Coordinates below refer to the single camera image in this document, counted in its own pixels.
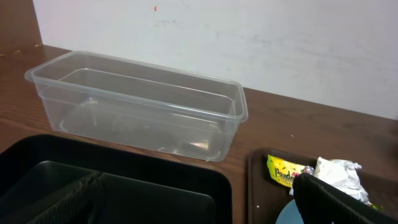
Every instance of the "black plastic tray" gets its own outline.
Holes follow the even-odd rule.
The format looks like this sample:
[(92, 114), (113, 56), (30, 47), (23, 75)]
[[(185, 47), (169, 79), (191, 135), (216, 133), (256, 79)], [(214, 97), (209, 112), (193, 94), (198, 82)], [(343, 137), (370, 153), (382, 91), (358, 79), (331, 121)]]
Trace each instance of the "black plastic tray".
[[(272, 180), (268, 167), (268, 154), (296, 164), (315, 167), (316, 159), (298, 156), (277, 149), (263, 148), (248, 157), (248, 223), (274, 224), (282, 209), (293, 200), (289, 188)], [(398, 182), (358, 171), (361, 184), (369, 200), (383, 206), (382, 213), (398, 220)]]
[(0, 154), (0, 217), (78, 180), (104, 172), (98, 223), (231, 223), (228, 179), (219, 172), (50, 135)]

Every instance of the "wooden countertop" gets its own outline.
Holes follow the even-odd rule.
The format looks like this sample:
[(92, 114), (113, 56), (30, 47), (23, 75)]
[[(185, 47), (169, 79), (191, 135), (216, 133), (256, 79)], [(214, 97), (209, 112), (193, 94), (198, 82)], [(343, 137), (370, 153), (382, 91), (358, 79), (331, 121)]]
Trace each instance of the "wooden countertop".
[(38, 46), (0, 57), (0, 152), (24, 137), (53, 134), (214, 169), (231, 182), (233, 223), (246, 222), (246, 159), (261, 147), (312, 158), (348, 159), (361, 164), (365, 172), (398, 180), (398, 121), (247, 88), (244, 92), (249, 119), (239, 127), (223, 162), (205, 162), (54, 131), (35, 85), (25, 80), (24, 73), (66, 52)]

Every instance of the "brown tray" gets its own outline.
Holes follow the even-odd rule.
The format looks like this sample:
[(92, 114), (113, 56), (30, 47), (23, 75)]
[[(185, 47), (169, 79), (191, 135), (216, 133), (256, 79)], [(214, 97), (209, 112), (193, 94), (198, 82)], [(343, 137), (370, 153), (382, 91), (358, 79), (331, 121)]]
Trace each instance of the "brown tray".
[[(289, 188), (272, 180), (267, 167), (267, 155), (289, 162), (315, 167), (315, 159), (297, 156), (277, 149), (258, 149), (248, 160), (248, 223), (274, 224), (282, 209), (293, 200)], [(398, 220), (398, 182), (358, 172), (369, 200), (383, 206), (382, 213)]]

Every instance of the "snack wrapper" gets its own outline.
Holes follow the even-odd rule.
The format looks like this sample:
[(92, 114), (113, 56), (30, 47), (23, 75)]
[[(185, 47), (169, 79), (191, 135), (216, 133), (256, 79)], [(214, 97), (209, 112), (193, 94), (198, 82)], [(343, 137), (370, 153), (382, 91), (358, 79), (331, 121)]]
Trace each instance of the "snack wrapper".
[(300, 175), (305, 168), (303, 165), (288, 162), (272, 155), (268, 155), (267, 167), (271, 178), (286, 187), (292, 187), (294, 178)]

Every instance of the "white wall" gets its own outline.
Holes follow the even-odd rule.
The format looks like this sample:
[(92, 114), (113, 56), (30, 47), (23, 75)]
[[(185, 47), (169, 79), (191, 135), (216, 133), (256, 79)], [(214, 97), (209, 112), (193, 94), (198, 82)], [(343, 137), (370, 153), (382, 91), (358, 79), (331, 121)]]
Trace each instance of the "white wall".
[(396, 0), (34, 0), (34, 5), (47, 45), (398, 118)]

